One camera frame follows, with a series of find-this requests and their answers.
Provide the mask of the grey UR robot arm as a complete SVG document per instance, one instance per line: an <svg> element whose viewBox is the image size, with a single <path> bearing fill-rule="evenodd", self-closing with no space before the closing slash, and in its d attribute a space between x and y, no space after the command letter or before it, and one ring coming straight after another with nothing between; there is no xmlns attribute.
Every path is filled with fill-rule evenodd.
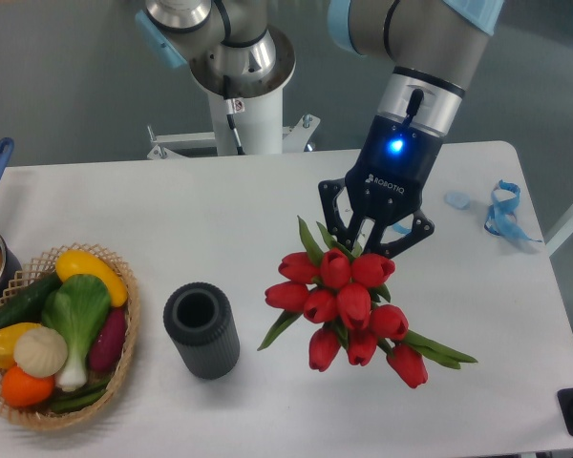
<svg viewBox="0 0 573 458"><path fill-rule="evenodd" d="M429 237L422 193L478 62L499 1L333 1L329 33L344 50L390 58L393 73L359 157L322 181L324 235L350 253L393 258ZM147 1L141 34L169 66L187 66L208 97L222 156L284 149L283 90L295 69L264 1Z"/></svg>

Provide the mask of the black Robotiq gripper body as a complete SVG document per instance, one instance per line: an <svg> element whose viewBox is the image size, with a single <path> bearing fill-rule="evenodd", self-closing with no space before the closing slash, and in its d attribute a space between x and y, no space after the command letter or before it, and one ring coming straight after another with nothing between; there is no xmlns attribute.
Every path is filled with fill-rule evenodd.
<svg viewBox="0 0 573 458"><path fill-rule="evenodd" d="M434 224L421 211L422 191L442 147L442 139L406 123L376 116L345 184L352 215L344 236L351 248L365 220L372 221L366 253L402 253L429 237ZM411 232L391 242L386 229L406 217Z"/></svg>

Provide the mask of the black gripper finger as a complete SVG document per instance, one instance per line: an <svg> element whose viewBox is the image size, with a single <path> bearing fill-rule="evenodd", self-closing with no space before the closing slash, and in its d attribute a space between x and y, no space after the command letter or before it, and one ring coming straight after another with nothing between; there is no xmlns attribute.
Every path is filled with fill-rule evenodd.
<svg viewBox="0 0 573 458"><path fill-rule="evenodd" d="M318 191L329 233L346 248L353 249L367 216L369 188L358 185L349 187L344 178L339 178L319 182ZM348 193L351 209L348 224L343 221L338 206L338 198L344 192Z"/></svg>
<svg viewBox="0 0 573 458"><path fill-rule="evenodd" d="M421 210L413 212L413 222L410 232L400 239L375 244L373 253L385 258L394 258L420 243L435 231L434 223Z"/></svg>

